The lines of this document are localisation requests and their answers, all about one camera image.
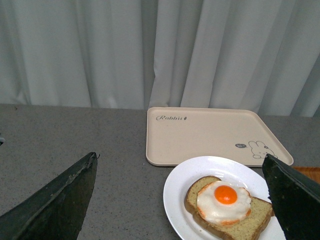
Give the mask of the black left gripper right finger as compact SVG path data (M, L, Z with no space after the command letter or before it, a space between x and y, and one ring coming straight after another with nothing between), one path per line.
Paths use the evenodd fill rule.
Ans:
M267 154L262 164L273 211L287 240L320 238L320 184Z

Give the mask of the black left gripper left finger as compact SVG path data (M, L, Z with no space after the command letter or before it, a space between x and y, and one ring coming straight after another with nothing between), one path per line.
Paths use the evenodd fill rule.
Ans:
M0 217L2 240L75 240L95 187L98 157L90 152Z

